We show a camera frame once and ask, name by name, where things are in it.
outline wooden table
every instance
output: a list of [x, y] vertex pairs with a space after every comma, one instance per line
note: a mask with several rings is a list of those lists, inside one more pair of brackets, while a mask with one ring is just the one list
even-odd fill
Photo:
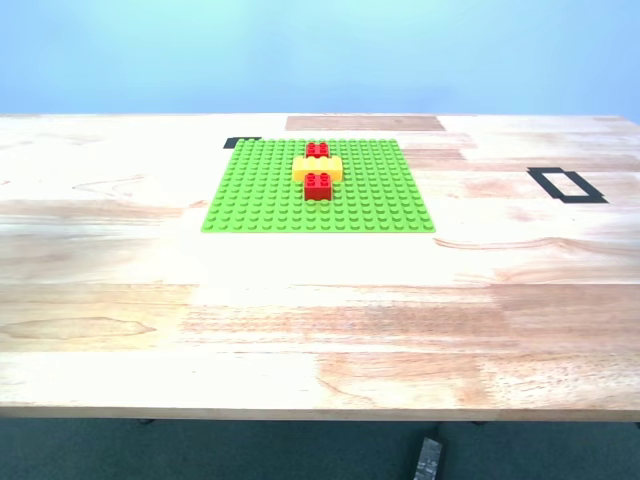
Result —
[[[395, 138], [437, 233], [202, 234], [234, 136]], [[0, 117], [0, 414], [640, 421], [639, 208], [618, 117]]]

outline darker wood panel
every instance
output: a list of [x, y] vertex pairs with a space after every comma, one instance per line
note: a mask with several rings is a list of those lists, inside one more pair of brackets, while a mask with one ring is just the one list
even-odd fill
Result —
[[444, 132], [432, 115], [291, 115], [285, 130], [382, 130]]
[[494, 285], [521, 352], [640, 353], [640, 285]]

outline dark floor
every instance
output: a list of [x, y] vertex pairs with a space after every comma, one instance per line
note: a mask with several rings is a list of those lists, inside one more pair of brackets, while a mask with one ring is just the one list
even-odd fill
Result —
[[[435, 423], [0, 419], [0, 479], [410, 480]], [[446, 423], [443, 480], [640, 479], [634, 424]]]

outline blue background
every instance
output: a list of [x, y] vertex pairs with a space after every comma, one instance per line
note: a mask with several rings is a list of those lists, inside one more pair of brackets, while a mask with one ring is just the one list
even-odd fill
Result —
[[640, 122], [640, 1], [4, 0], [0, 69], [3, 112]]

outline black tape marking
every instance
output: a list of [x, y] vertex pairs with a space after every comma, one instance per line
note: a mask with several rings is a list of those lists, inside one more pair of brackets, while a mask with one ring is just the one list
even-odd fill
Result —
[[236, 148], [238, 140], [260, 140], [262, 137], [229, 137], [222, 148]]
[[[593, 185], [582, 178], [577, 172], [565, 172], [558, 167], [537, 168], [530, 167], [527, 173], [531, 175], [538, 185], [540, 185], [551, 198], [557, 198], [563, 203], [609, 203], [604, 199], [604, 195]], [[546, 173], [564, 173], [573, 183], [580, 187], [586, 195], [565, 195], [551, 181], [545, 177]]]

